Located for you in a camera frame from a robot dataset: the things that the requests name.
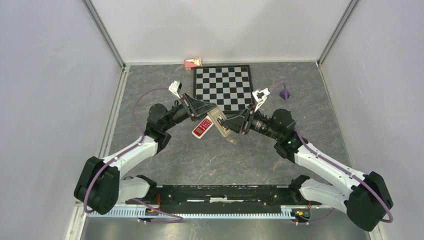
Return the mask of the beige remote control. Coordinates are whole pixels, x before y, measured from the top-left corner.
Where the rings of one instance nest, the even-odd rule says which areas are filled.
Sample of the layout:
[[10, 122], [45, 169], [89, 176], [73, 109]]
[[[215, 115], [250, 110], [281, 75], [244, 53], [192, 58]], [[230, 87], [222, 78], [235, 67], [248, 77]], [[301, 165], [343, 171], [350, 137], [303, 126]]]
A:
[[207, 115], [224, 138], [230, 136], [232, 131], [228, 127], [222, 125], [222, 122], [226, 121], [227, 117], [218, 106], [210, 110]]

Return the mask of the beige battery cover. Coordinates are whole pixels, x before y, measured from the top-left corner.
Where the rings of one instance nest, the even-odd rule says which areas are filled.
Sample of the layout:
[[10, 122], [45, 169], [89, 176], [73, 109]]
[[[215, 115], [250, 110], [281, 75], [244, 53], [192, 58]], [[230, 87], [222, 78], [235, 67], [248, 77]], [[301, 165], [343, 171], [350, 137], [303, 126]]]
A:
[[237, 141], [235, 138], [231, 137], [231, 136], [227, 136], [227, 137], [225, 138], [225, 140], [226, 140], [227, 142], [229, 142], [229, 143], [233, 144], [233, 145], [237, 145], [237, 144], [238, 144], [238, 141]]

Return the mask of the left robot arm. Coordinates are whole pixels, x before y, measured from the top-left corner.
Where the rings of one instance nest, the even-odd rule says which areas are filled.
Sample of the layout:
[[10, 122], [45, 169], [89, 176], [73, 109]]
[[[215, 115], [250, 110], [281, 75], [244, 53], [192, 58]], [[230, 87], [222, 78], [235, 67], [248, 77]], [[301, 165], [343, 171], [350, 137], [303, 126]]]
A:
[[186, 119], [197, 121], [216, 106], [185, 93], [180, 96], [179, 104], [170, 109], [160, 103], [152, 105], [146, 127], [136, 141], [112, 155], [104, 158], [92, 156], [86, 160], [73, 193], [82, 202], [84, 212], [104, 215], [116, 203], [131, 199], [153, 203], [157, 198], [154, 187], [141, 177], [124, 180], [123, 175], [161, 152], [171, 139], [169, 129]]

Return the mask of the red white remote control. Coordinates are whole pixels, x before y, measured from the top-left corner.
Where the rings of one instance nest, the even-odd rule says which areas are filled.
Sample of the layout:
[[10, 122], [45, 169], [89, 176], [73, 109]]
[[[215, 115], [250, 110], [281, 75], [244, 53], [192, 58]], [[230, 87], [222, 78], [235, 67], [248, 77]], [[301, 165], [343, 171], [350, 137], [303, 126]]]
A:
[[214, 123], [211, 118], [206, 116], [191, 133], [197, 139], [201, 139], [213, 126]]

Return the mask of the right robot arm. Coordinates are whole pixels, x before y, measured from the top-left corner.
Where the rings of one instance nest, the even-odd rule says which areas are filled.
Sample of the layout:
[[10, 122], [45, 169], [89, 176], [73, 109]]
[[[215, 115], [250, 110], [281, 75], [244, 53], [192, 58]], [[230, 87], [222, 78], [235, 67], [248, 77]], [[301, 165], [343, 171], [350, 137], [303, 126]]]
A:
[[293, 203], [311, 201], [327, 205], [346, 214], [356, 226], [367, 232], [380, 222], [394, 221], [391, 213], [394, 203], [384, 178], [374, 171], [355, 170], [320, 151], [298, 133], [289, 110], [280, 108], [267, 117], [247, 108], [221, 121], [221, 125], [238, 134], [255, 131], [274, 139], [274, 149], [280, 157], [327, 181], [321, 183], [304, 175], [297, 177], [288, 191]]

